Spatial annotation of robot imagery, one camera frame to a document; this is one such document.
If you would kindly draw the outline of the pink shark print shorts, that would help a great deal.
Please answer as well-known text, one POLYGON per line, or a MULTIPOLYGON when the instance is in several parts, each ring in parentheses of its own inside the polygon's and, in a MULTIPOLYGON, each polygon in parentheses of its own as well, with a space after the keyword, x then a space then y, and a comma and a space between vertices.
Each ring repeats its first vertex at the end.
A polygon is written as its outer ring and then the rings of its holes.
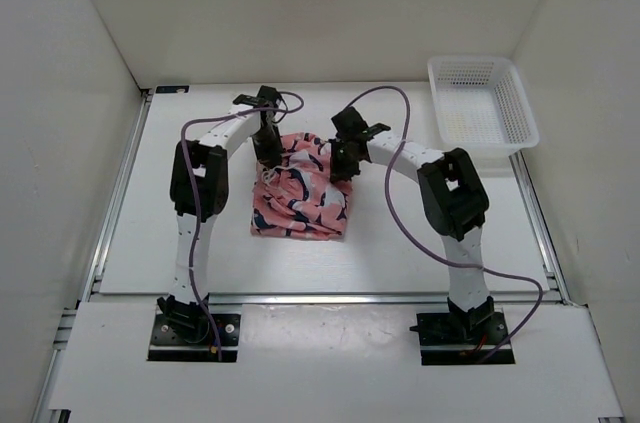
POLYGON ((353 185, 330 181, 331 143, 298 132, 281 137, 281 164, 257 166, 254 236, 330 241, 344 237, 353 185))

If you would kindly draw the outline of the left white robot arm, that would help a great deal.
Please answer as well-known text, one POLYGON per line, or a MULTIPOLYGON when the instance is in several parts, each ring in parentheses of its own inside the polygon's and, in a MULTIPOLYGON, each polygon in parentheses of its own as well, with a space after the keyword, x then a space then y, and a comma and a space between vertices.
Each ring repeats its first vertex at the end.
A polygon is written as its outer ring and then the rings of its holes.
POLYGON ((281 163, 284 149, 275 115, 286 110, 273 87, 255 96, 241 94, 231 112, 209 121, 215 125, 199 139, 189 140, 186 123, 176 145, 170 199, 178 222, 178 249, 172 289, 158 299, 167 324, 188 343, 198 343, 213 330, 208 312, 208 261, 213 226, 229 197, 229 159, 248 139, 257 162, 265 168, 281 163))

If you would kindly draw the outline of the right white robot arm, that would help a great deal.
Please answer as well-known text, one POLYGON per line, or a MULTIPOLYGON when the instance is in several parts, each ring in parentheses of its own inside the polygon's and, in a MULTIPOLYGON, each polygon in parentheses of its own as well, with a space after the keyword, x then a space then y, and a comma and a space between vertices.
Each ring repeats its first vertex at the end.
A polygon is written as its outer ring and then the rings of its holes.
POLYGON ((408 142, 383 123, 368 124, 353 107, 332 117, 330 179, 349 181, 362 162, 385 168, 385 198, 397 172, 420 191, 427 222, 440 235, 449 272, 449 330, 460 342, 480 336, 494 313, 484 277, 481 237, 489 198, 469 154, 460 148, 442 152, 408 142))

